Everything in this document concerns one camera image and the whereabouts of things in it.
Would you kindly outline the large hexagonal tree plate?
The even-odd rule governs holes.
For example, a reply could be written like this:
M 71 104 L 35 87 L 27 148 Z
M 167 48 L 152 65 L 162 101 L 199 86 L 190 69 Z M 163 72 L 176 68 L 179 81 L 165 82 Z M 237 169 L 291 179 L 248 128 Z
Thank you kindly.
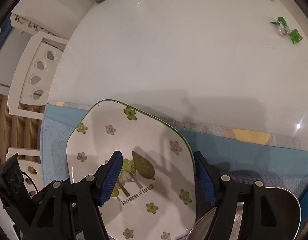
M 119 151 L 123 166 L 100 208 L 112 239 L 182 239 L 196 220 L 195 165 L 184 137 L 125 103 L 102 100 L 79 122 L 66 146 L 77 183 Z

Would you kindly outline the steel bowl magenta outside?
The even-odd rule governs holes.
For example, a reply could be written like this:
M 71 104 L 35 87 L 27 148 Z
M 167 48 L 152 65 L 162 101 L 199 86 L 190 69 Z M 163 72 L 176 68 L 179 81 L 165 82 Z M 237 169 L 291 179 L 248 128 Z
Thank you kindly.
M 187 239 L 296 239 L 301 224 L 300 204 L 290 191 L 267 186 L 259 206 L 243 198 L 233 218 L 216 223 L 217 208 L 212 208 L 190 230 Z

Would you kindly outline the white chair near left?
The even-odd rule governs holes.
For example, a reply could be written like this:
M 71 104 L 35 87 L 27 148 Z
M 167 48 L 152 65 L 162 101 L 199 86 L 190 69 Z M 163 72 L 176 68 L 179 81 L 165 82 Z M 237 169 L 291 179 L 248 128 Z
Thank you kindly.
M 38 191 L 44 187 L 42 178 L 42 165 L 40 164 L 40 151 L 27 148 L 8 148 L 6 159 L 18 154 L 18 163 L 21 174 L 24 177 L 25 187 L 33 197 Z

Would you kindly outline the white chair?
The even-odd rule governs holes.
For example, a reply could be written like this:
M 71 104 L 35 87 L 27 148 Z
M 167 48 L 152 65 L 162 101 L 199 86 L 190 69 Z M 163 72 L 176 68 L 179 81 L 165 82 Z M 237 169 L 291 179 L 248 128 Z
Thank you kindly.
M 18 154 L 18 163 L 21 174 L 24 177 L 25 187 L 33 197 L 38 191 L 44 187 L 42 178 L 42 165 L 40 164 L 40 151 L 27 148 L 8 148 L 6 159 Z
M 26 45 L 10 86 L 7 105 L 11 115 L 42 120 L 43 113 L 20 108 L 47 104 L 52 81 L 68 40 L 42 31 Z

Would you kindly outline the light blue placemat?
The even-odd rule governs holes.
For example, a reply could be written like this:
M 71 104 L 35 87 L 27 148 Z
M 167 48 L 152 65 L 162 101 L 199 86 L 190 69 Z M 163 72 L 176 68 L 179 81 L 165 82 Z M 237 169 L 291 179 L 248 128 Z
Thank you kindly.
M 45 185 L 69 178 L 66 143 L 87 110 L 87 106 L 72 103 L 47 105 L 40 132 Z M 209 163 L 239 182 L 260 179 L 284 187 L 298 198 L 308 189 L 308 141 L 167 117 L 161 120 L 177 129 L 193 151 L 201 151 Z

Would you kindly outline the white chair far left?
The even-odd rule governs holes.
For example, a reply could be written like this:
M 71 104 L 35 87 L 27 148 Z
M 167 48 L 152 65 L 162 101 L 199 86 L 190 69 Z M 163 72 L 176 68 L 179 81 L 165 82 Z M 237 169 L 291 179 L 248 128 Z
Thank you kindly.
M 43 113 L 20 108 L 47 104 L 52 81 L 68 40 L 42 31 L 26 45 L 10 86 L 7 105 L 11 115 L 42 120 Z

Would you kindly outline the green wrapped candy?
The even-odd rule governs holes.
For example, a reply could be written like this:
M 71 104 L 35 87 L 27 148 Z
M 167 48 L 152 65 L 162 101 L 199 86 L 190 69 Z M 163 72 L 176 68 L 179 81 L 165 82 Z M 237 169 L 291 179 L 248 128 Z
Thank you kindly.
M 298 32 L 297 29 L 291 30 L 287 25 L 286 20 L 283 17 L 278 17 L 276 21 L 270 22 L 272 25 L 275 25 L 278 29 L 278 32 L 281 36 L 289 36 L 293 44 L 298 44 L 303 40 L 303 37 Z

